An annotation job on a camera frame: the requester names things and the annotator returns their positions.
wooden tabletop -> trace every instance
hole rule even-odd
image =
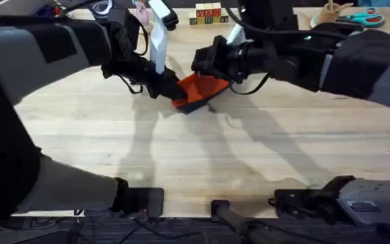
[[[319,10],[295,9],[301,29]],[[390,33],[390,8],[380,10],[380,29]],[[189,26],[188,11],[176,10],[180,24],[169,33],[167,65],[180,78],[192,73],[196,49],[233,26]],[[285,82],[269,80],[251,96],[227,91],[183,115],[168,99],[131,95],[95,67],[31,94],[16,110],[54,159],[131,186],[163,187],[164,216],[209,216],[212,199],[229,199],[244,215],[274,217],[267,199],[278,188],[321,188],[340,175],[390,180],[390,108]]]

scissors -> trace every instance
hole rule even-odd
[[[385,17],[380,14],[378,8],[369,7],[365,9],[365,11],[358,14],[339,16],[337,21],[358,23],[363,24],[365,27],[376,28],[385,24]]]

pink object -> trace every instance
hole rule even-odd
[[[144,5],[144,3],[136,1],[136,13],[135,16],[136,18],[141,22],[141,24],[148,24],[148,12],[147,8]]]

orange dustpan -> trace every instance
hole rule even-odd
[[[182,79],[177,84],[183,88],[188,97],[172,100],[173,106],[181,112],[188,114],[202,106],[210,99],[226,90],[229,83],[213,76],[198,75],[196,73]]]

black cable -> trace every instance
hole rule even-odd
[[[263,30],[263,29],[260,29],[260,28],[257,28],[257,27],[254,27],[254,26],[251,26],[250,24],[247,24],[245,22],[243,22],[242,20],[240,20],[232,11],[231,11],[231,8],[228,4],[226,4],[225,6],[225,10],[227,11],[228,15],[230,16],[230,18],[237,24],[239,24],[240,26],[243,26],[245,28],[247,28],[248,30],[250,31],[255,31],[255,32],[258,32],[258,33],[263,33],[264,35],[267,35],[267,36],[278,36],[278,35],[301,35],[301,36],[310,36],[310,35],[317,35],[317,36],[321,36],[321,37],[330,37],[330,38],[334,38],[334,39],[339,39],[339,40],[345,40],[347,38],[347,36],[345,35],[341,35],[341,34],[336,34],[336,33],[330,33],[330,32],[327,32],[327,31],[319,31],[319,30]]]
[[[157,230],[154,230],[152,228],[150,228],[149,226],[146,226],[145,224],[139,222],[137,219],[134,219],[135,220],[135,223],[147,230],[148,232],[158,236],[158,237],[162,237],[164,239],[168,239],[168,240],[176,240],[176,239],[180,239],[180,238],[184,238],[184,237],[191,237],[191,236],[194,236],[194,235],[202,235],[204,237],[204,244],[209,244],[210,241],[209,241],[209,237],[207,236],[207,234],[203,231],[194,231],[194,232],[187,232],[187,233],[183,233],[183,234],[180,234],[180,235],[175,235],[175,236],[170,236],[170,235],[165,235],[165,234],[162,234],[160,232],[158,232]]]
[[[136,53],[136,54],[139,56],[144,56],[147,54],[147,51],[148,51],[148,32],[137,18],[136,18],[136,20],[138,21],[139,26],[142,28],[142,34],[144,35],[144,41],[146,42],[145,50],[140,54],[139,53]]]
[[[133,230],[131,230],[129,233],[127,233],[127,235],[125,237],[123,237],[121,239],[121,241],[118,242],[118,244],[125,242],[131,235],[135,234],[135,232],[137,232],[138,230],[139,230],[139,227],[136,226]]]
[[[127,82],[127,80],[122,77],[121,75],[116,75],[117,77],[120,77],[120,79],[126,84],[127,88],[129,88],[129,91],[132,93],[132,94],[140,94],[143,92],[143,87],[142,85],[139,85],[139,91],[135,91],[132,86],[129,84],[129,82]]]
[[[44,228],[49,228],[51,226],[54,226],[56,225],[58,222],[62,221],[62,220],[65,220],[66,218],[56,218],[55,221],[53,222],[44,222],[44,223],[40,223],[40,224],[43,224],[43,225],[39,225],[39,226],[33,226],[33,222],[31,222],[31,225],[30,227],[28,228],[12,228],[12,227],[8,227],[8,226],[4,226],[0,223],[0,230],[41,230],[41,229],[44,229]]]
[[[242,224],[237,233],[241,237],[245,237],[248,234],[247,231],[250,230],[250,227],[251,226],[255,227],[255,225],[257,225],[257,224],[261,225],[262,227],[266,227],[268,229],[272,229],[272,230],[277,230],[277,231],[283,232],[284,234],[290,235],[292,237],[298,237],[298,238],[301,238],[301,239],[305,239],[307,241],[318,242],[318,243],[321,243],[321,244],[334,244],[334,243],[331,243],[329,241],[323,241],[323,240],[320,240],[320,239],[317,239],[317,238],[314,238],[314,237],[311,237],[311,236],[308,236],[308,235],[304,235],[304,234],[300,234],[300,233],[284,230],[283,228],[280,228],[280,227],[277,227],[277,226],[272,226],[270,224],[262,222],[261,220],[256,220],[254,218],[249,218],[244,224]]]
[[[236,91],[234,88],[233,88],[233,85],[231,84],[230,85],[230,89],[235,93],[235,94],[239,94],[239,95],[251,95],[251,94],[254,94],[255,92],[257,92],[258,90],[260,90],[260,88],[264,85],[264,83],[270,78],[270,74],[267,73],[265,74],[265,76],[262,78],[262,80],[260,81],[260,83],[258,84],[258,86],[256,88],[254,88],[252,91],[248,91],[248,92],[238,92]]]
[[[61,11],[61,14],[60,14],[60,15],[61,15],[62,17],[64,17],[66,14],[70,13],[70,12],[73,11],[73,10],[79,9],[79,8],[81,8],[81,7],[84,7],[84,6],[89,5],[89,4],[92,4],[92,3],[97,3],[98,1],[103,1],[103,0],[86,0],[86,1],[84,1],[84,2],[82,2],[82,3],[75,4],[75,5],[73,5],[73,6],[70,6],[70,7],[67,7],[67,8],[65,8],[65,9],[63,9],[63,10]]]

